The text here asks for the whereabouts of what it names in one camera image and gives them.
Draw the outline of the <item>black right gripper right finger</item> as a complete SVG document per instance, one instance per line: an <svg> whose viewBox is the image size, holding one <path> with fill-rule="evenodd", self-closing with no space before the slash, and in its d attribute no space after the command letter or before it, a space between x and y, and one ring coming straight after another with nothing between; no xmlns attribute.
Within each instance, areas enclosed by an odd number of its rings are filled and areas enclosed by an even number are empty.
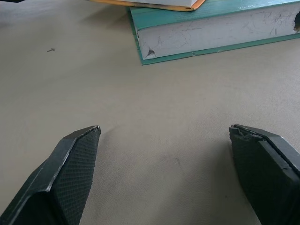
<svg viewBox="0 0 300 225"><path fill-rule="evenodd" d="M300 154L283 137L231 125L232 156L241 187L262 225L300 223Z"/></svg>

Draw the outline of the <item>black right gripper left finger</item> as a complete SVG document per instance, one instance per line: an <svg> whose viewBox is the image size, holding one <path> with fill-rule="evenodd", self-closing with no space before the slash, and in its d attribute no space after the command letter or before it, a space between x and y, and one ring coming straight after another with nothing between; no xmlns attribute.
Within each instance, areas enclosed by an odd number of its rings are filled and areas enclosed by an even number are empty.
<svg viewBox="0 0 300 225"><path fill-rule="evenodd" d="M93 182L100 134L99 126L91 126L63 137L24 182L0 223L79 224Z"/></svg>

